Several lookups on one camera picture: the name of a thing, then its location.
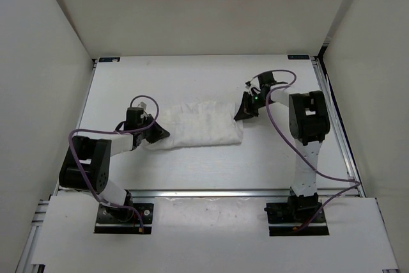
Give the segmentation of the white pleated skirt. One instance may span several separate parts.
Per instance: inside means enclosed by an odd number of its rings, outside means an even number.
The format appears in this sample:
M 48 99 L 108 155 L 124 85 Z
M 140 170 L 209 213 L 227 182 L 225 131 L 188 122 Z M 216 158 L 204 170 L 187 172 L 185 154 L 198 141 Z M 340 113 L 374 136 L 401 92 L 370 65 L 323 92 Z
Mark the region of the white pleated skirt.
M 156 143 L 144 142 L 147 150 L 172 150 L 198 146 L 240 144 L 243 123 L 235 121 L 233 102 L 194 102 L 174 105 L 160 112 L 158 123 L 170 136 Z

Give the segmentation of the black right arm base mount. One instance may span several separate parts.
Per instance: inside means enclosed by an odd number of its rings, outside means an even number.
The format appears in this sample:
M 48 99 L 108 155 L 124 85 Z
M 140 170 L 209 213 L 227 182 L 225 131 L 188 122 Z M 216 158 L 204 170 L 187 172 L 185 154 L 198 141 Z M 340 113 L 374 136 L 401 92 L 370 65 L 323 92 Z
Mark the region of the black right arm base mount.
M 329 230 L 322 202 L 314 193 L 312 196 L 296 196 L 293 192 L 286 202 L 267 203 L 270 237 L 328 236 Z

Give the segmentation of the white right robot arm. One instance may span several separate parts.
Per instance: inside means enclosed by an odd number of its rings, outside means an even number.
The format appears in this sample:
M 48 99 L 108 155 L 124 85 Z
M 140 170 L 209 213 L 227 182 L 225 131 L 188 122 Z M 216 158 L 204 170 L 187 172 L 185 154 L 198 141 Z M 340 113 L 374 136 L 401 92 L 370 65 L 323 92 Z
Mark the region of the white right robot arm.
M 317 194 L 316 172 L 318 154 L 330 132 L 330 120 L 322 91 L 296 93 L 291 81 L 276 81 L 274 73 L 267 71 L 255 78 L 259 85 L 251 80 L 245 83 L 242 101 L 234 120 L 247 120 L 259 116 L 259 109 L 265 107 L 269 117 L 269 106 L 279 103 L 288 108 L 289 131 L 294 139 L 284 141 L 295 151 L 295 175 L 291 184 L 291 193 L 296 197 L 312 197 Z

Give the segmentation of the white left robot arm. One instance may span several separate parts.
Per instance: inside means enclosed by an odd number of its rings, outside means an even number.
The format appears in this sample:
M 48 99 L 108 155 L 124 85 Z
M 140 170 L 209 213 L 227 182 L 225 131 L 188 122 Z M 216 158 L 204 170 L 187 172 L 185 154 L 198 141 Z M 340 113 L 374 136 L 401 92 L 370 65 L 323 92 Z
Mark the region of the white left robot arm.
M 169 136 L 145 107 L 129 107 L 125 120 L 106 138 L 92 139 L 78 134 L 71 138 L 59 184 L 96 196 L 102 205 L 112 208 L 112 215 L 118 221 L 127 222 L 134 214 L 132 196 L 109 179 L 111 157 L 133 151 L 143 141 L 155 144 Z

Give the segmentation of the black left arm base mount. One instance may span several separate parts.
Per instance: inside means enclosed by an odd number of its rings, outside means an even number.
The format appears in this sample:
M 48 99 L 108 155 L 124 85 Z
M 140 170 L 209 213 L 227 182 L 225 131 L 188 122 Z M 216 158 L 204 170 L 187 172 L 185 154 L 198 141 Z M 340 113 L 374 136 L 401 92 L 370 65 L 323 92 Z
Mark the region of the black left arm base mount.
M 127 235 L 150 235 L 153 225 L 154 204 L 145 201 L 133 201 L 133 207 L 139 212 L 140 220 L 133 210 L 98 206 L 94 233 L 96 234 L 127 234 Z

